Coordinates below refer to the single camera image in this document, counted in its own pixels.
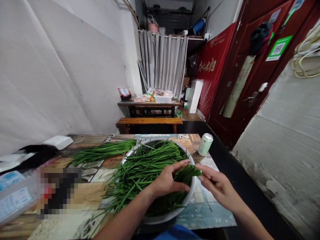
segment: white box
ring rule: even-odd
[[[193,80],[190,88],[190,94],[188,97],[187,110],[189,113],[196,113],[198,102],[201,95],[201,90],[203,86],[203,80],[197,79]]]
[[[56,147],[58,150],[62,150],[65,147],[69,146],[71,143],[73,143],[73,140],[71,137],[57,135],[43,142],[42,144],[51,145]]]
[[[158,94],[154,95],[156,103],[171,103],[172,97],[160,96]]]

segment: curtain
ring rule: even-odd
[[[153,34],[142,30],[139,34],[146,90],[159,87],[180,97],[186,64],[188,36],[165,36],[164,31]]]

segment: door handle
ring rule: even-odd
[[[254,101],[254,99],[257,97],[257,95],[258,95],[258,92],[253,92],[252,97],[248,97],[247,99],[244,99],[244,100],[242,100],[242,101],[247,101],[247,100],[249,100],[249,102],[248,102],[248,107],[251,107],[252,104],[253,104],[253,101]]]

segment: green sticker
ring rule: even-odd
[[[286,49],[286,46],[288,45],[291,38],[292,38],[292,36],[278,39],[274,43],[273,48],[272,48],[271,52],[269,53],[269,56],[267,57],[266,61],[279,60],[281,54]]]

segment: chive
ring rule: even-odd
[[[114,210],[114,214],[123,209],[144,188],[152,183],[163,168],[185,159],[187,153],[173,141],[160,141],[153,147],[141,145],[133,156],[127,157],[124,164],[114,167],[112,180],[108,184],[110,191],[104,198],[113,197],[105,212]],[[191,185],[193,176],[200,176],[200,170],[194,165],[187,165],[173,176],[175,181]],[[182,205],[188,193],[175,192],[157,198],[149,207],[146,216],[159,216]]]
[[[96,147],[83,149],[71,156],[72,163],[77,166],[80,163],[100,161],[108,157],[128,152],[135,145],[135,140],[130,139],[122,142],[104,143]]]
[[[210,207],[210,205],[209,205],[209,202],[208,202],[208,200],[207,200],[207,204],[208,204],[208,206],[209,206],[209,208],[210,208],[210,211],[212,212],[212,209],[211,209],[211,207]]]

